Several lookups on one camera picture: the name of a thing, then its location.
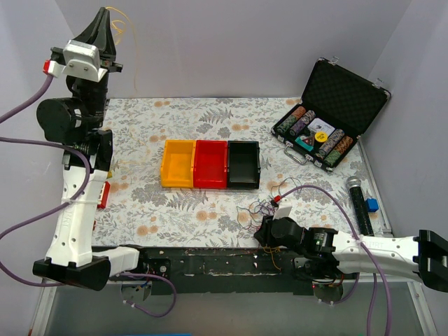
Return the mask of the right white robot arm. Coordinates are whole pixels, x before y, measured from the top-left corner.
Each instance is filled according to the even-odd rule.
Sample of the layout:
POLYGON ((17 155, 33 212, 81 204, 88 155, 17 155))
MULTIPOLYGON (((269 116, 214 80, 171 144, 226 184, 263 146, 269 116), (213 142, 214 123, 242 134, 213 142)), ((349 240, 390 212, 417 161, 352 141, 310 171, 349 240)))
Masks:
POLYGON ((357 240, 334 229, 306 229, 288 217, 265 216, 253 236, 263 247, 285 247, 310 260, 309 274, 315 279, 382 271, 447 292, 447 240, 430 230, 420 230, 415 237, 357 240))

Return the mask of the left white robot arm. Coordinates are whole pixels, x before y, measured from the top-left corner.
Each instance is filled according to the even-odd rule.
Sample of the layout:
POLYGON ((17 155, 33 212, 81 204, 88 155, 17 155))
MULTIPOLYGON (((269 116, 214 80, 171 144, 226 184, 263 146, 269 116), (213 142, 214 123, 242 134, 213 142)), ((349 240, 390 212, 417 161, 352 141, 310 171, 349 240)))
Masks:
POLYGON ((109 75, 122 68, 116 63, 110 12, 105 7, 63 48, 52 48, 45 62, 46 74, 65 77, 71 96, 45 99, 36 110, 45 139, 65 147, 63 209, 45 258, 34 263, 36 276, 100 291, 121 272, 135 280, 148 274, 148 261, 135 248, 92 251, 95 215, 113 156, 113 133, 102 128, 109 75))

